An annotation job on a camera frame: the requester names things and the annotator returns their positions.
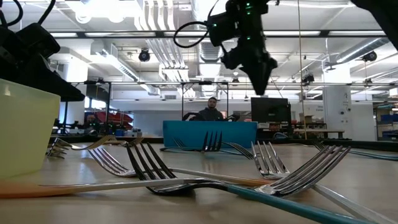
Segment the computer monitor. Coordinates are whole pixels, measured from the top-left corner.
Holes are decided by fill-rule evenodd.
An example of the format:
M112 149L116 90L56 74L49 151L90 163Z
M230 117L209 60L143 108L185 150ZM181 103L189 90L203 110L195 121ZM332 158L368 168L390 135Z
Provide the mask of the computer monitor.
M283 98L251 98L251 114L258 123L292 122L289 102Z

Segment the blue bin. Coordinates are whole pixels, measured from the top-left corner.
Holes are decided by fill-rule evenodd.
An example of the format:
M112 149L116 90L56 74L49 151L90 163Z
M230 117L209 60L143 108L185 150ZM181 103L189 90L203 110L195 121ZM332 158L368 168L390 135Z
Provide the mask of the blue bin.
M207 131L209 137L211 132L223 132L223 142L235 142L250 148L251 142L256 140L257 122L163 121L164 146L177 146L174 138L178 138L187 147L202 147Z

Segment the fork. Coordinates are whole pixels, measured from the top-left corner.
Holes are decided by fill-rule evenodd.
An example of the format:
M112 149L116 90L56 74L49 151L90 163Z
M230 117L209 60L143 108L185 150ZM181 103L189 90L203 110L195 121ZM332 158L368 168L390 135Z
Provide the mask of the fork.
M194 151L192 147L187 147L180 139L178 138L173 138L174 143L178 146L178 148L180 148L183 151ZM231 146L232 148L236 149L238 152L231 152L231 151L226 151L226 150L222 150L220 149L220 152L225 152L225 153L229 153L229 154L233 154L233 155L239 155L239 156L246 156L248 159L253 159L253 155L247 151L245 148L243 148L241 145L234 143L234 142L221 142L222 144L226 144Z
M257 142L257 145L258 145L259 150L262 150L259 142ZM280 167L285 167L284 163L277 155L277 153L276 153L275 149L272 147L271 143L269 143L269 146L271 147L272 153L274 153L275 157L271 157L271 158L269 158L269 160L265 160L265 159L259 160L257 157L255 157L254 161L255 161L256 167L259 167L260 164L263 165L264 167L270 167L270 166L273 166L273 164L280 164ZM269 176L266 173L264 175L262 170L259 169L259 172L265 179L269 179ZM341 208L345 209L347 212L349 212L350 214L352 214L353 216L355 216L357 218L366 219L366 220L369 220L372 222L383 223L383 224L396 223L396 222L392 221L391 219L385 217L384 215L381 215L369 208L366 208L360 204L357 204L356 202L351 201L348 198L345 198L344 196L326 188L325 186L322 186L320 184L315 184L313 186L313 189L316 192L318 192L319 194L326 197L327 199L331 200L333 203L335 203L338 206L340 206Z
M56 138L54 140L53 144L49 144L50 149L46 152L46 156L64 159L64 157L61 156L61 154L66 154L66 152L64 152L64 150L69 150L68 147L70 147L72 150L81 151L81 150L96 149L97 147L100 147L103 144L117 144L117 145L135 144L136 141L141 142L142 140L143 140L142 137L138 137L131 142L118 141L118 140L116 140L116 138L114 136L109 135L109 136L105 136L105 137L101 138L100 140L94 142L93 144L91 144L89 146L79 147L79 146L70 144L60 138Z
M218 137L218 132L217 131L215 133L214 142L213 142L213 132L211 132L211 134L210 134L210 140L209 141L208 141L208 135L209 135L209 132L207 131L206 134L205 134L205 138L203 140L203 145L202 145L201 148L199 148L199 147L187 147L180 139L173 138L173 141L177 145L177 147L163 147L160 150L161 151L166 151L168 149L181 149L183 151L196 151L196 152L225 152L225 153L228 153L228 154L234 154L234 155L240 155L240 156L244 155L248 159L252 159L252 154L250 152L248 152L245 148L240 146L239 144L223 142L222 141L223 132L220 133L220 138L219 138L218 142L217 142L217 137ZM227 144L227 145L233 147L234 149L236 149L240 153L222 150L221 149L221 145L222 144Z
M253 143L251 143L251 147L254 154L254 163L257 167L257 170L265 179L280 179L290 175L290 171L286 168L285 164L276 154L274 147L269 142L268 147L267 144L263 141L262 145L264 146L264 151L266 152L266 156L262 152L263 149L259 141L257 141L257 146L260 154L256 152L256 148Z
M107 172L117 177L137 177L134 170L127 168L125 165L117 161L107 150L104 148L97 148L89 150L93 159ZM178 172L181 174L196 175L200 177L207 177L217 180L223 180L235 184L242 184L247 186L260 186L264 184L270 184L272 181L269 180L258 180L248 179L243 177L233 177L228 175L211 174L207 172L200 172L194 170L180 169L180 168L169 168L171 171Z
M147 165L146 161L142 157L142 154L140 153L140 150L136 145L134 145L134 148L137 152L138 158L144 167L144 170L146 171L149 179L166 179L167 177L165 175L162 175L161 170L156 166L154 161L151 159L149 156L147 150L145 149L143 144L140 144L141 148L152 168L149 168ZM130 161L133 165L134 170L137 173L137 176L140 180L147 180L147 176L144 175L142 169L140 168L137 160L135 159L134 155L132 154L132 151L130 150L130 147L127 146L127 153L129 154ZM155 160L158 162L162 170L168 174L169 178L177 178L175 175L173 175L172 171L167 168L167 166L163 163L163 161L160 159L160 157L157 155L157 153L154 151L153 147L148 144L148 148L152 153L152 156L155 158ZM350 148L345 149L341 154L339 152L341 151L342 147L339 148L339 150L335 150L332 154L329 153L325 154L324 152L330 152L329 147L322 150L319 152L316 156L314 156L312 159L310 159L308 162L306 162L304 165L302 165L300 168L298 168L296 171L288 175L287 177L280 179L272 184L267 184L260 186L256 188L255 190L258 192L262 192L265 194L270 194L270 195L275 195L278 197L285 197L288 195L292 195L295 193L298 193L302 190L306 190L316 184L320 179L322 179L324 176L327 175L339 162L344 158L344 156L348 153Z
M142 148L142 151L144 152L146 159L148 160L149 165L145 161L142 154L140 153L140 150L138 149L138 147L134 146L137 156L138 156L145 172L141 169L141 167L140 167L138 161L136 160L134 154L132 153L130 147L128 145L126 145L127 153L131 160L131 164L133 165L134 170L137 172L139 179L140 180L177 179L177 177L173 174L173 172L169 168L167 168L167 166L163 163L163 161L160 159L160 157L156 154L156 152L154 151L152 146L150 144L147 144L147 145L148 145L148 148L149 148L153 158L156 160L156 162L158 163L160 168L158 168L156 163L152 160L151 156L149 155L149 153L147 152L147 150L143 144L141 144L141 148ZM287 212L290 212L290 213L293 213L296 215L300 215L302 217L311 219L316 222L322 222L322 223L367 223L362 220L357 220L352 217L347 217L345 215L331 213L331 212L328 212L326 210L322 210L319 208L313 208L308 205L302 205L297 202L291 202L289 200L278 198L278 197L275 197L275 195L277 195L275 193L267 194L262 190L258 191L263 186L256 188L254 190L251 190L251 189L245 189L245 188L238 187L235 185L227 184L226 182L206 181L206 182L201 182L198 184L164 185L164 186L147 187L147 188L151 192L153 192L157 195L180 195L180 194L190 192L193 189L204 188L204 187L224 190L224 191L230 192L232 194L236 194L241 197L255 200L257 202L261 202L266 205L270 205L275 208L279 208L279 209L285 210Z
M322 150L322 149L324 149L326 147L322 142L318 142L318 141L315 141L313 143L313 145L318 150ZM387 155L382 155L382 154L361 152L361 151L356 151L356 150L350 150L349 153L360 155L360 156L371 157L373 159L382 159L382 160L388 160L388 161L398 161L398 156L387 156Z

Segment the wooden table surface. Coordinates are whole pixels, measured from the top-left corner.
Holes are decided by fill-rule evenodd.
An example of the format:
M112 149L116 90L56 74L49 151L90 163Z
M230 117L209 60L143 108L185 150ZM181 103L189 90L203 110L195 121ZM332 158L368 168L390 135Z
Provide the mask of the wooden table surface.
M318 151L304 146L274 146L295 170ZM126 150L106 146L131 167ZM160 152L169 167L259 178L253 161L222 152ZM179 177L189 175L177 174ZM137 181L105 172L86 151L68 151L65 160L46 158L40 172L12 178L37 184L90 184ZM320 182L324 186L398 220L398 162L347 155ZM314 190L288 197L300 203L347 214ZM312 223L276 208L215 189L196 189L186 197L160 197L147 189L90 192L64 197L0 200L0 223Z

